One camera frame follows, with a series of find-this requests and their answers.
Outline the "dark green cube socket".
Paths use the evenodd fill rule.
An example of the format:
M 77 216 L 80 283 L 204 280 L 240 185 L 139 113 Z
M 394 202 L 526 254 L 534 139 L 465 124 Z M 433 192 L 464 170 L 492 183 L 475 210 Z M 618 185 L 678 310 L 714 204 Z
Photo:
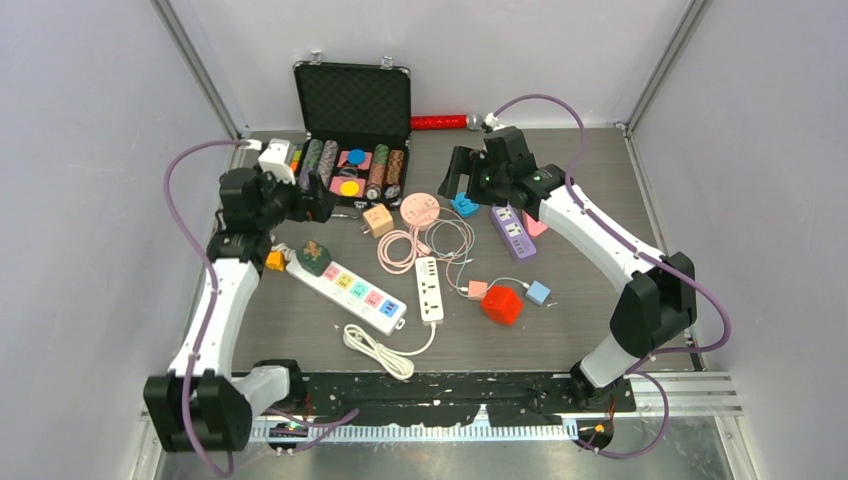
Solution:
M 320 277 L 332 263 L 329 250 L 315 240 L 307 240 L 296 250 L 300 266 L 309 274 Z

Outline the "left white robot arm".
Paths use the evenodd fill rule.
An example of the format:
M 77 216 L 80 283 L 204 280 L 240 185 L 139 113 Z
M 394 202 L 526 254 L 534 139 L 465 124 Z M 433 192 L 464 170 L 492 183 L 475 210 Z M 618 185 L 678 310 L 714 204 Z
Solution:
M 258 167 L 222 174 L 219 197 L 218 229 L 201 251 L 204 287 L 195 316 L 167 372 L 149 377 L 143 389 L 169 453 L 241 451 L 256 417 L 272 406 L 296 413 L 307 398 L 296 361 L 262 360 L 237 377 L 233 355 L 273 229 L 286 220 L 324 223 L 338 198 L 317 174 L 302 188 Z

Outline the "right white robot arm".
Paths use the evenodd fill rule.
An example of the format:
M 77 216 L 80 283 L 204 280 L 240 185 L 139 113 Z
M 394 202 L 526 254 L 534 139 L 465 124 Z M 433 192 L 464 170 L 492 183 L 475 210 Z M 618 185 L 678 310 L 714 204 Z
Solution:
M 454 147 L 439 195 L 454 198 L 463 176 L 469 200 L 529 214 L 574 245 L 618 293 L 609 334 L 570 370 L 568 395 L 580 408 L 598 409 L 613 384 L 695 322 L 692 260 L 639 241 L 597 208 L 565 170 L 538 165 L 518 128 L 486 133 L 481 149 Z

